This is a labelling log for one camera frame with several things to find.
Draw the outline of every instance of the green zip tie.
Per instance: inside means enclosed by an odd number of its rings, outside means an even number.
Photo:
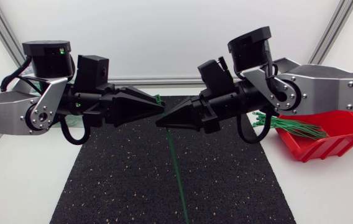
[[[155,95],[155,97],[156,97],[157,104],[162,105],[162,100],[160,95]],[[177,154],[175,153],[174,144],[172,143],[170,130],[168,128],[165,128],[165,132],[167,134],[168,144],[170,145],[172,162],[174,163],[176,179],[178,181],[178,188],[179,188],[179,193],[181,195],[183,214],[185,215],[186,224],[189,224],[188,210],[186,209],[185,196],[183,196],[182,181],[181,181],[181,176],[179,174],[179,169],[178,169]]]
[[[253,112],[252,114],[257,115],[257,122],[252,124],[253,127],[261,126],[265,124],[265,115],[259,112]],[[295,135],[306,138],[311,138],[313,140],[319,140],[322,138],[327,138],[328,135],[325,131],[321,129],[320,126],[306,123],[304,121],[296,121],[291,119],[281,119],[272,117],[271,128],[282,128],[285,131]]]

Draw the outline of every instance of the red storage bin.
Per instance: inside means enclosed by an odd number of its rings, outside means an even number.
[[[331,111],[314,115],[280,115],[279,118],[315,124],[322,127],[329,136],[329,138],[313,140],[294,136],[284,129],[277,128],[277,133],[299,161],[307,162],[310,159],[342,156],[353,147],[353,112]]]

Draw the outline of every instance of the speckled black mat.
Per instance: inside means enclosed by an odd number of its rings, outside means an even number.
[[[162,97],[167,107],[185,97]],[[186,223],[165,130],[157,117],[94,129],[51,223]],[[222,131],[172,129],[190,223],[294,223],[260,144]],[[248,119],[242,127],[253,134]]]

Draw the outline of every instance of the cable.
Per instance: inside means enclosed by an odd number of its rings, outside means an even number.
[[[267,61],[268,61],[268,65],[267,65],[267,69],[265,70],[265,79],[266,79],[266,84],[268,86],[268,89],[270,90],[270,92],[272,92],[276,98],[278,100],[282,101],[282,96],[280,94],[280,92],[277,90],[276,87],[276,83],[275,83],[275,76],[277,75],[278,72],[278,67],[277,65],[273,64],[272,58],[270,56],[270,52],[269,51],[265,51],[265,54],[267,56]],[[272,72],[272,67],[275,67],[275,73],[273,74]]]
[[[86,143],[89,139],[90,134],[91,134],[91,128],[86,125],[84,116],[83,116],[84,136],[81,139],[75,139],[75,138],[73,138],[73,136],[71,136],[70,131],[69,131],[69,127],[67,126],[65,118],[66,118],[66,115],[61,115],[59,117],[59,122],[60,122],[60,127],[62,129],[62,133],[65,136],[66,140],[72,144],[75,144],[75,145],[81,145],[81,144]]]
[[[13,79],[15,79],[17,76],[19,76],[31,63],[32,61],[32,57],[31,56],[26,56],[26,60],[25,62],[23,62],[23,64],[12,74],[8,75],[7,77],[5,77],[0,85],[0,90],[2,92],[7,91],[7,86],[8,84],[10,84],[10,82],[13,81]]]
[[[16,77],[16,78],[25,81],[25,82],[26,82],[27,84],[29,84],[35,91],[37,91],[37,93],[40,93],[40,95],[42,95],[42,91],[41,91],[39,88],[37,88],[37,86],[35,86],[32,82],[30,82],[28,79],[26,79],[26,78],[24,78],[24,77],[20,77],[20,76],[18,76],[18,77]]]
[[[272,120],[272,115],[270,113],[266,114],[265,126],[264,126],[262,132],[257,137],[255,137],[253,139],[247,139],[244,136],[242,128],[241,128],[241,115],[240,114],[237,115],[236,118],[237,118],[237,132],[239,133],[240,138],[243,139],[243,141],[245,141],[246,143],[255,144],[255,143],[258,143],[261,140],[263,140],[264,137],[268,134],[268,132],[270,130],[270,122]]]

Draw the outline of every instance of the green cable tie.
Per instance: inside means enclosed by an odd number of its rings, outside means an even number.
[[[259,112],[253,112],[253,114],[258,116],[257,122],[253,123],[253,127],[258,127],[265,124],[266,116],[264,114]],[[270,126],[271,128],[282,128],[295,136],[311,138],[314,140],[328,137],[327,133],[322,131],[320,126],[309,124],[304,121],[272,117]]]
[[[160,95],[159,94],[155,95],[155,98],[156,98],[157,104],[162,105],[162,99]],[[183,214],[185,216],[186,224],[189,224],[188,210],[186,209],[185,196],[183,195],[182,181],[181,181],[181,176],[178,169],[177,154],[175,153],[174,144],[172,143],[171,131],[168,128],[165,128],[165,132],[167,134],[168,144],[170,145],[172,162],[174,163],[176,179],[178,181],[178,188],[179,188],[179,193],[181,195]]]

